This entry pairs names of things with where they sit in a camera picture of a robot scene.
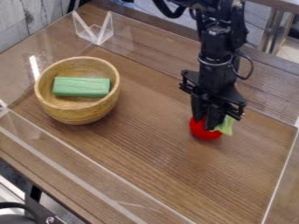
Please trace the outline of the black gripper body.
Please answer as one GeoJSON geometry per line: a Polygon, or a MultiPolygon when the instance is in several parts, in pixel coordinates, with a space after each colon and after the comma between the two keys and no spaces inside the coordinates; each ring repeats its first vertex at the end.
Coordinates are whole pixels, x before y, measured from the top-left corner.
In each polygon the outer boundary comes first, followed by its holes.
{"type": "Polygon", "coordinates": [[[235,88],[238,80],[240,57],[238,55],[224,56],[222,59],[212,59],[199,56],[200,71],[181,70],[180,90],[191,95],[198,95],[207,105],[211,102],[226,102],[226,116],[238,121],[242,119],[246,100],[235,88]]]}

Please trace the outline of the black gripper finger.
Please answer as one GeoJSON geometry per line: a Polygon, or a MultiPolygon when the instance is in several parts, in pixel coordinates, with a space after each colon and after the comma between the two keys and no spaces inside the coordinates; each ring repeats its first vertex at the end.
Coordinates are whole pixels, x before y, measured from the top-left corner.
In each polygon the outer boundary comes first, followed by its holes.
{"type": "Polygon", "coordinates": [[[196,121],[199,121],[204,117],[206,103],[204,100],[195,94],[191,96],[191,112],[192,117],[196,121]]]}
{"type": "Polygon", "coordinates": [[[227,104],[224,101],[211,102],[207,105],[207,115],[206,115],[206,130],[214,130],[219,124],[223,123],[226,117],[227,104]]]}

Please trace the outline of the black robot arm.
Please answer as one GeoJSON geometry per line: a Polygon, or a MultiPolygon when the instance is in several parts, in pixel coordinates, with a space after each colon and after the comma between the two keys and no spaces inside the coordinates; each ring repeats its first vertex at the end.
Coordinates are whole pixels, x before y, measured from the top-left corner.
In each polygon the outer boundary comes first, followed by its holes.
{"type": "Polygon", "coordinates": [[[191,96],[191,112],[203,128],[214,131],[227,117],[240,120],[247,106],[235,83],[250,76],[239,73],[239,64],[248,56],[246,0],[152,0],[168,18],[188,12],[196,22],[200,40],[200,69],[181,70],[180,90],[191,96]]]}

